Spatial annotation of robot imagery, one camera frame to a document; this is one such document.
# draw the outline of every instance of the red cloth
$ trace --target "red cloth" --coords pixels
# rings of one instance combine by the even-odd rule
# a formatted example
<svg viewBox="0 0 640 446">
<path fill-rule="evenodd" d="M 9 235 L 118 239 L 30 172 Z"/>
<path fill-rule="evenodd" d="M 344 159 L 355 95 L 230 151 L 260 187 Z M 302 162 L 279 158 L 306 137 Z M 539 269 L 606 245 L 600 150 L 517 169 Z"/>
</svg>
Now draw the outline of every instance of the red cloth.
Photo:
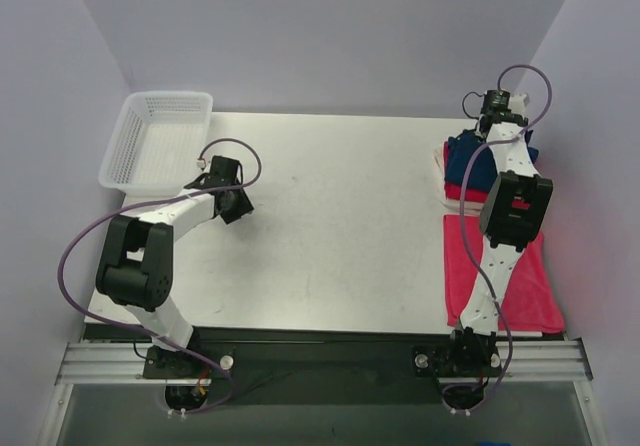
<svg viewBox="0 0 640 446">
<path fill-rule="evenodd" d="M 466 216 L 466 230 L 471 250 L 480 261 L 482 234 L 478 218 Z M 462 314 L 476 280 L 477 270 L 467 257 L 460 233 L 460 218 L 444 216 L 444 282 L 447 324 L 455 326 Z M 529 244 L 516 264 L 502 309 L 512 331 L 564 331 L 564 319 L 556 304 L 542 260 L 542 233 Z M 504 330 L 502 321 L 499 325 Z"/>
<path fill-rule="evenodd" d="M 449 159 L 449 145 L 445 142 L 442 149 L 442 158 L 444 159 L 444 169 L 447 169 L 447 160 Z M 457 184 L 444 183 L 444 195 L 447 199 L 460 200 L 462 188 Z M 484 203 L 489 195 L 483 191 L 467 188 L 467 194 L 465 195 L 465 201 L 471 201 L 474 203 Z"/>
</svg>

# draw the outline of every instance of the white table surface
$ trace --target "white table surface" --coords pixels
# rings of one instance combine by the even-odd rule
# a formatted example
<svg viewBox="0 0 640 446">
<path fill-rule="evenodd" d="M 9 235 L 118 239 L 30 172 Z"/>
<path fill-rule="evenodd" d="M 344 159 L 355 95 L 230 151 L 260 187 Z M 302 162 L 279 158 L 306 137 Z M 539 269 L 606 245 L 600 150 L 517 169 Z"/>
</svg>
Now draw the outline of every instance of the white table surface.
<svg viewBox="0 0 640 446">
<path fill-rule="evenodd" d="M 434 189 L 433 150 L 472 126 L 214 113 L 210 138 L 247 141 L 264 171 L 247 188 L 253 214 L 201 224 L 176 243 L 176 304 L 196 326 L 448 334 L 447 210 Z M 242 161 L 245 181 L 255 173 L 240 146 L 211 154 Z M 97 292 L 89 309 L 136 322 Z"/>
</svg>

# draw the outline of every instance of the wire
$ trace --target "wire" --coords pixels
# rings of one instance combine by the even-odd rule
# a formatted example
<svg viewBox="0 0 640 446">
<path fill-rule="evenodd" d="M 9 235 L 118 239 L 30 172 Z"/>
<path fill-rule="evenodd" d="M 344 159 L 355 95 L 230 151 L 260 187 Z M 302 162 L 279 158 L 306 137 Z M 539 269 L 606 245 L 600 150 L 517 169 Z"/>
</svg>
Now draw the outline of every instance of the wire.
<svg viewBox="0 0 640 446">
<path fill-rule="evenodd" d="M 146 356 L 142 356 L 139 352 L 138 352 L 138 345 L 136 344 L 136 338 L 133 338 L 133 352 L 135 353 L 136 356 L 138 356 L 139 358 L 144 359 L 145 361 L 147 360 Z"/>
<path fill-rule="evenodd" d="M 495 383 L 489 390 L 488 394 L 478 404 L 469 408 L 468 411 L 473 411 L 479 408 L 480 406 L 485 404 L 486 401 L 497 392 L 498 388 L 500 387 L 500 384 L 502 384 L 502 381 L 504 380 L 504 377 L 507 374 L 507 369 L 509 368 L 509 365 L 511 364 L 511 359 L 513 358 L 513 335 L 511 333 L 511 328 L 509 327 L 507 318 L 505 317 L 504 312 L 502 311 L 502 307 L 498 302 L 495 289 L 493 288 L 493 284 L 491 283 L 489 276 L 487 276 L 487 273 L 482 269 L 482 266 L 480 266 L 480 263 L 473 255 L 473 251 L 471 250 L 471 245 L 469 244 L 469 237 L 467 236 L 467 227 L 466 227 L 465 214 L 464 214 L 464 202 L 467 194 L 467 187 L 469 185 L 469 176 L 471 175 L 471 169 L 473 168 L 473 164 L 475 163 L 476 159 L 478 159 L 478 156 L 480 155 L 480 153 L 482 153 L 482 151 L 484 151 L 486 148 L 490 146 L 495 146 L 499 144 L 510 144 L 515 141 L 518 141 L 521 135 L 526 134 L 527 131 L 529 131 L 533 126 L 538 124 L 538 122 L 547 114 L 547 111 L 549 111 L 549 108 L 551 107 L 551 101 L 553 100 L 553 90 L 551 88 L 551 81 L 549 81 L 549 78 L 547 77 L 547 75 L 544 74 L 540 69 L 536 68 L 535 66 L 531 66 L 529 64 L 514 64 L 513 66 L 509 66 L 502 73 L 500 73 L 500 76 L 498 76 L 498 89 L 501 89 L 501 82 L 504 75 L 513 69 L 529 69 L 537 73 L 542 78 L 542 80 L 544 81 L 547 87 L 547 102 L 545 103 L 544 108 L 542 109 L 542 112 L 533 121 L 531 121 L 526 127 L 522 128 L 522 130 L 518 134 L 516 134 L 513 138 L 498 140 L 498 141 L 490 141 L 488 143 L 482 144 L 478 149 L 476 149 L 474 153 L 471 155 L 471 158 L 469 159 L 469 164 L 467 164 L 467 169 L 465 169 L 464 176 L 462 178 L 462 187 L 460 192 L 460 211 L 459 211 L 460 233 L 462 235 L 462 242 L 464 244 L 464 249 L 467 253 L 467 256 L 469 257 L 469 260 L 471 261 L 471 263 L 473 263 L 476 270 L 478 271 L 480 276 L 482 276 L 485 283 L 487 284 L 489 293 L 493 298 L 493 304 L 496 308 L 496 312 L 498 313 L 498 316 L 502 320 L 502 324 L 507 333 L 507 342 L 509 343 L 507 358 L 505 359 L 504 366 L 502 367 L 500 374 L 496 378 Z M 446 403 L 444 398 L 443 398 L 443 403 L 446 407 L 449 407 L 449 408 L 451 407 L 451 405 Z M 466 414 L 466 411 L 461 411 L 457 408 L 453 408 L 452 412 L 454 413 L 464 412 Z"/>
<path fill-rule="evenodd" d="M 300 371 L 287 371 L 284 372 L 280 375 L 276 375 L 276 374 L 271 374 L 269 377 L 265 378 L 262 381 L 256 381 L 254 382 L 254 384 L 247 386 L 247 389 L 245 389 L 244 391 L 238 393 L 238 396 L 234 399 L 240 399 L 240 398 L 246 398 L 247 396 L 249 396 L 251 393 L 253 393 L 254 391 L 257 391 L 259 389 L 264 388 L 265 386 L 268 386 L 269 384 L 273 383 L 273 382 L 278 382 L 278 381 L 283 381 L 285 379 L 287 379 L 290 376 L 293 376 L 294 374 L 299 373 Z"/>
<path fill-rule="evenodd" d="M 203 373 L 200 375 L 200 377 L 198 378 L 198 382 L 196 383 L 196 389 L 198 390 L 198 392 L 204 396 L 206 394 L 204 388 L 202 387 L 202 385 L 200 384 L 202 382 L 202 380 L 204 378 L 206 378 L 207 376 L 209 376 L 209 374 L 211 374 L 211 370 L 210 369 L 205 369 L 203 371 Z"/>
<path fill-rule="evenodd" d="M 256 163 L 258 165 L 258 170 L 256 172 L 256 175 L 250 181 L 248 181 L 246 184 L 220 186 L 220 187 L 216 187 L 216 188 L 203 189 L 202 191 L 197 191 L 195 193 L 190 193 L 188 195 L 183 195 L 183 196 L 177 196 L 175 198 L 170 198 L 170 199 L 157 199 L 157 200 L 152 200 L 152 201 L 143 201 L 143 202 L 140 202 L 140 203 L 131 204 L 129 206 L 124 206 L 124 207 L 122 207 L 120 209 L 117 209 L 116 211 L 113 211 L 111 213 L 105 214 L 104 216 L 101 216 L 100 218 L 96 219 L 93 223 L 89 224 L 86 228 L 84 228 L 82 231 L 80 231 L 75 238 L 73 238 L 71 240 L 71 242 L 67 245 L 67 247 L 63 251 L 62 256 L 60 257 L 60 262 L 58 263 L 58 270 L 57 270 L 58 288 L 60 289 L 60 293 L 62 294 L 64 299 L 67 301 L 67 303 L 69 303 L 69 305 L 71 305 L 71 307 L 73 309 L 75 309 L 76 311 L 78 311 L 79 313 L 82 313 L 85 316 L 88 316 L 88 317 L 90 317 L 92 319 L 95 319 L 95 320 L 100 321 L 102 323 L 108 324 L 110 326 L 115 326 L 115 327 L 118 327 L 118 328 L 123 328 L 123 329 L 127 329 L 127 330 L 130 330 L 130 331 L 135 331 L 136 333 L 144 334 L 146 336 L 149 336 L 150 338 L 158 339 L 159 341 L 162 341 L 163 343 L 165 343 L 170 348 L 173 348 L 173 349 L 175 349 L 177 351 L 180 351 L 180 352 L 183 352 L 185 354 L 188 354 L 189 356 L 192 356 L 192 357 L 202 361 L 207 366 L 210 366 L 213 370 L 215 370 L 218 373 L 220 373 L 222 375 L 222 377 L 229 382 L 229 386 L 230 386 L 229 387 L 229 392 L 224 397 L 214 401 L 213 403 L 210 403 L 210 404 L 207 404 L 205 406 L 202 406 L 201 408 L 194 409 L 192 411 L 187 411 L 187 414 L 196 414 L 196 413 L 203 413 L 205 411 L 209 411 L 209 410 L 211 410 L 213 408 L 216 408 L 217 406 L 220 406 L 220 405 L 224 404 L 229 399 L 231 399 L 231 397 L 233 396 L 233 393 L 234 393 L 234 384 L 233 384 L 233 380 L 232 380 L 231 375 L 229 374 L 229 372 L 225 371 L 224 369 L 222 369 L 218 363 L 216 363 L 215 361 L 212 361 L 211 359 L 207 358 L 206 356 L 203 356 L 200 353 L 197 353 L 197 352 L 192 351 L 190 349 L 183 348 L 182 346 L 180 346 L 180 345 L 174 343 L 173 341 L 171 341 L 169 338 L 166 338 L 164 336 L 159 336 L 157 333 L 154 333 L 153 331 L 151 331 L 149 329 L 146 329 L 143 326 L 135 325 L 135 324 L 123 323 L 121 321 L 116 321 L 116 320 L 113 320 L 113 319 L 109 319 L 109 318 L 106 318 L 104 316 L 100 316 L 98 314 L 95 314 L 95 313 L 89 311 L 87 308 L 81 306 L 78 302 L 76 302 L 75 299 L 73 299 L 73 297 L 71 297 L 71 294 L 69 293 L 69 290 L 67 289 L 67 285 L 65 284 L 65 281 L 64 281 L 64 268 L 65 268 L 65 265 L 67 264 L 67 259 L 69 259 L 69 255 L 71 254 L 73 249 L 78 245 L 78 243 L 87 234 L 89 234 L 95 228 L 100 226 L 102 223 L 110 220 L 111 218 L 113 218 L 113 217 L 115 217 L 115 216 L 117 216 L 119 214 L 126 213 L 126 212 L 132 211 L 134 209 L 139 209 L 139 208 L 144 208 L 144 207 L 149 207 L 149 206 L 162 206 L 162 205 L 166 205 L 166 204 L 174 204 L 174 203 L 177 203 L 177 202 L 182 201 L 184 199 L 194 198 L 194 197 L 197 197 L 197 196 L 201 196 L 203 194 L 220 193 L 220 192 L 223 192 L 223 191 L 235 191 L 235 190 L 246 188 L 247 186 L 251 186 L 256 181 L 258 181 L 258 179 L 260 179 L 260 175 L 262 174 L 262 160 L 260 159 L 260 156 L 255 151 L 255 149 L 253 149 L 251 146 L 249 146 L 244 141 L 240 141 L 239 139 L 234 139 L 234 138 L 216 139 L 215 141 L 212 141 L 209 144 L 207 144 L 202 149 L 198 159 L 199 160 L 204 159 L 203 155 L 212 146 L 214 146 L 216 144 L 219 144 L 219 143 L 225 143 L 225 142 L 237 143 L 237 144 L 247 148 L 249 150 L 249 152 L 251 152 L 251 154 L 253 154 L 253 157 L 255 158 Z"/>
<path fill-rule="evenodd" d="M 482 95 L 480 93 L 476 93 L 475 91 L 469 91 L 467 94 L 464 95 L 464 98 L 462 98 L 462 112 L 464 113 L 464 115 L 469 118 L 469 119 L 478 119 L 478 116 L 471 116 L 469 113 L 467 113 L 467 108 L 465 107 L 464 103 L 467 100 L 467 98 L 472 95 L 475 94 L 476 96 L 478 96 L 479 98 L 482 97 Z"/>
</svg>

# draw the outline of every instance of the laundry basket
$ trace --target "laundry basket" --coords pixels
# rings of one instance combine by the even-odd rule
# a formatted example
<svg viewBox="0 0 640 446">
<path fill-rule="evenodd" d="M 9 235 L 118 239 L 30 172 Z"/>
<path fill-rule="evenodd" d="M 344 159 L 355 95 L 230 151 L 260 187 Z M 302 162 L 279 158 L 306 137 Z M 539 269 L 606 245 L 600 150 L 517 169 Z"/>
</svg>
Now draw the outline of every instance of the laundry basket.
<svg viewBox="0 0 640 446">
<path fill-rule="evenodd" d="M 100 168 L 105 188 L 134 196 L 172 196 L 200 173 L 213 99 L 207 93 L 148 91 L 120 111 Z"/>
</svg>

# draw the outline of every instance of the light purple wall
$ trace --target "light purple wall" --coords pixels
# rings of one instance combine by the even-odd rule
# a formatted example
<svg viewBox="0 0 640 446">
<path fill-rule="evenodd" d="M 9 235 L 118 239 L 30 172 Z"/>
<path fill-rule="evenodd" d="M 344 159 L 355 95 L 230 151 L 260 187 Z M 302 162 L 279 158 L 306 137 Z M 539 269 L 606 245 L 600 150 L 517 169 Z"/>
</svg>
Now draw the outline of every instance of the light purple wall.
<svg viewBox="0 0 640 446">
<path fill-rule="evenodd" d="M 206 90 L 218 110 L 460 117 L 464 93 L 533 57 L 564 0 L 84 1 L 136 90 Z"/>
<path fill-rule="evenodd" d="M 127 86 L 81 0 L 0 0 L 0 72 L 0 443 L 29 445 L 80 326 L 57 261 L 117 199 L 97 177 Z M 69 269 L 85 301 L 99 243 Z"/>
<path fill-rule="evenodd" d="M 534 136 L 556 186 L 547 263 L 612 445 L 640 444 L 639 11 L 640 0 L 567 0 L 533 60 L 555 89 Z M 519 90 L 543 101 L 533 76 Z"/>
</svg>

